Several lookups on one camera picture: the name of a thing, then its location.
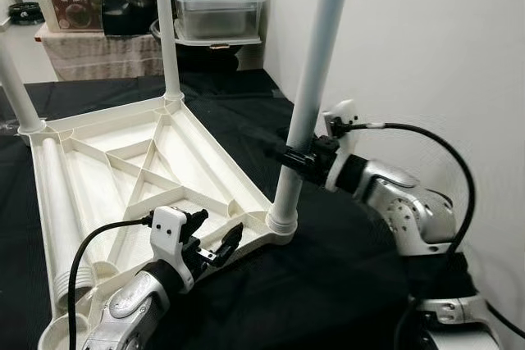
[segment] black cable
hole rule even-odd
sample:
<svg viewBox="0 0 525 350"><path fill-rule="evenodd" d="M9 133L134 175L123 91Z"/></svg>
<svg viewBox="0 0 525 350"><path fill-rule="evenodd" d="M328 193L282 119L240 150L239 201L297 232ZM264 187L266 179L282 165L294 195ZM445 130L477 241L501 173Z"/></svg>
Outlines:
<svg viewBox="0 0 525 350"><path fill-rule="evenodd" d="M431 131L425 130L421 127L412 126L412 125L404 125L400 123L379 123L379 124L372 123L372 124L366 124L366 125L347 125L346 128L348 130L398 129L398 130L407 130L407 131L412 131L414 133L422 134L428 137L429 139L432 139L438 144L440 144L443 148L445 148L450 153L450 155L452 155L452 157L458 162L459 167L461 167L461 170L463 171L465 175L465 179L467 180L468 205L467 205L467 210L465 212L465 218L463 219L463 223L459 227L458 233L455 235L454 239L450 243L450 246L447 249L443 257L443 262L441 263L441 266L436 270L436 273L428 280L427 284L423 287L419 295L416 296L409 303L403 315L399 319L397 326L395 327L394 350L400 350L401 349L401 334L402 334L404 325L408 322L409 317L412 315L412 313L416 311L421 301L425 299L426 297L430 296L432 291L436 288L437 284L439 283L440 277L447 271L447 268L449 264L451 263L454 254L458 250L458 247L463 241L463 238L465 238L465 234L467 233L468 228L470 227L470 224L472 223L473 215L474 215L474 207L476 206L476 185L474 184L474 178L473 178L472 172L468 168L466 161L461 157L459 152L456 151L455 148L452 145L450 145L448 142L446 142L443 138L441 138L437 134L432 133Z"/></svg>
<svg viewBox="0 0 525 350"><path fill-rule="evenodd" d="M85 252L85 249L88 247L89 243L100 233L103 233L106 230L116 229L117 227L126 227L128 225L148 225L151 226L152 223L152 214L143 217L138 220L128 220L128 221L119 221L117 223L110 223L108 225L103 225L102 227L97 228L90 235L82 241L75 254L73 263L71 264L71 272L69 274L69 284L67 286L67 314L68 314L68 323L69 323L69 349L76 350L76 311L75 311L75 283L76 283L76 273L79 270L80 260L82 255Z"/></svg>
<svg viewBox="0 0 525 350"><path fill-rule="evenodd" d="M509 330L514 332L517 336L521 337L522 339L525 339L525 332L519 329L516 325L512 324L510 321L508 321L506 317L503 316L501 313L499 313L498 310L495 307L493 307L489 302L486 303L486 308L489 310L490 313L494 315L495 318L501 321Z"/></svg>

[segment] white pipe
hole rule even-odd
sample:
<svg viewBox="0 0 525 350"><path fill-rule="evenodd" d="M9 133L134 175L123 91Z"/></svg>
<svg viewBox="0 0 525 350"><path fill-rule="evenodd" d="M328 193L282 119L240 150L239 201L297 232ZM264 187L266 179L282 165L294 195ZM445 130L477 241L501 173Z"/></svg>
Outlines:
<svg viewBox="0 0 525 350"><path fill-rule="evenodd" d="M307 152L310 148L344 1L318 1L286 142L301 152ZM285 240L291 239L297 228L297 201L302 184L295 171L281 168L276 198L267 215L267 225Z"/></svg>
<svg viewBox="0 0 525 350"><path fill-rule="evenodd" d="M7 44L0 34L0 81L6 93L7 100L15 112L16 119L20 124L20 134L31 134L40 131L45 123L39 119L30 96L27 94L22 80L16 72L15 63L7 51Z"/></svg>
<svg viewBox="0 0 525 350"><path fill-rule="evenodd" d="M180 91L171 0L157 0L157 12L158 27L161 35L164 82L166 84L166 93L164 94L164 97L167 100L180 100L184 95Z"/></svg>
<svg viewBox="0 0 525 350"><path fill-rule="evenodd" d="M55 305L59 309L67 308L67 285L71 263L80 246L80 232L77 226L75 209L69 194L69 188L62 169L59 147L53 138L43 142L43 158L46 168L46 186L48 189L48 234L51 239L51 256ZM82 258L76 276L75 299L79 299L94 286L93 272Z"/></svg>

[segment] wire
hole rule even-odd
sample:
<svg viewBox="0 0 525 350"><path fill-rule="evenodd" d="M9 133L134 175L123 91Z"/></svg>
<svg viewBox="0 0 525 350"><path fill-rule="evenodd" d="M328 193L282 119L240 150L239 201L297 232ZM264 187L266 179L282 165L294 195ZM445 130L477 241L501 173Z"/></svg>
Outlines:
<svg viewBox="0 0 525 350"><path fill-rule="evenodd" d="M443 138L441 138L437 134L432 133L431 131L425 130L421 127L417 127L413 125L404 125L401 123L371 123L371 124L365 124L365 125L347 125L346 127L348 128L348 130L398 129L398 130L407 130L407 131L412 131L414 133L422 134L428 137L429 139L432 139L438 144L440 144L443 148L445 148L450 153L450 155L452 155L452 157L458 162L459 167L461 167L461 170L463 171L465 175L465 179L467 181L468 204L467 204L467 210L465 212L465 218L463 219L463 223L459 227L458 233L455 235L454 239L450 243L450 246L447 249L443 257L443 262L441 263L440 267L436 270L434 275L428 280L428 282L423 287L422 291L409 303L403 315L399 319L397 326L395 327L394 350L400 350L401 349L401 334L403 332L404 326L409 321L409 317L412 315L414 311L416 311L421 301L425 299L426 297L430 296L430 294L434 291L437 284L439 283L439 279L447 271L447 268L449 264L451 263L452 258L454 257L454 254L458 250L458 247L463 241L463 238L465 238L465 234L467 233L468 228L470 227L472 223L473 216L474 216L474 207L476 206L476 185L474 184L474 178L473 178L472 172L468 168L467 162L461 157L459 152L456 151L456 149L452 145L450 145L448 142L446 142Z"/></svg>
<svg viewBox="0 0 525 350"><path fill-rule="evenodd" d="M512 324L510 321L508 321L506 317L503 316L501 313L499 313L498 310L495 307L493 307L489 302L486 303L486 308L489 310L490 313L494 315L495 318L501 321L509 330L514 332L517 336L521 337L522 339L525 339L525 332L519 329L516 325Z"/></svg>
<svg viewBox="0 0 525 350"><path fill-rule="evenodd" d="M79 270L80 260L82 255L85 252L85 249L88 247L89 243L97 235L103 233L104 231L116 229L117 227L126 227L129 225L148 225L151 226L152 223L152 213L148 216L143 217L138 220L128 220L128 221L119 221L117 223L110 223L108 225L103 225L102 227L97 228L94 232L82 241L79 246L79 249L76 251L75 258L71 264L71 272L69 274L69 283L67 287L67 320L69 323L69 349L76 350L76 311L75 311L75 283L76 283L76 273Z"/></svg>

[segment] black tablecloth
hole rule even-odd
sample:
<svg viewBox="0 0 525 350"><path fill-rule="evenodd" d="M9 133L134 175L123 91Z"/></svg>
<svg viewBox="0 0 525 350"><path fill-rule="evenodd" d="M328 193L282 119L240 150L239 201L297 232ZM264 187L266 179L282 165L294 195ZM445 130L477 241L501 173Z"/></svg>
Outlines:
<svg viewBox="0 0 525 350"><path fill-rule="evenodd" d="M262 70L187 74L181 81L189 109L273 199L279 166L248 134L276 134L289 124L292 104ZM56 119L159 96L163 80L45 83L28 90L39 114ZM0 124L12 118L0 96ZM36 348L51 318L43 241L30 150L10 135L0 136L0 223L0 348ZM388 349L406 294L384 224L348 194L306 184L293 241L260 248L199 282L173 306L148 348Z"/></svg>

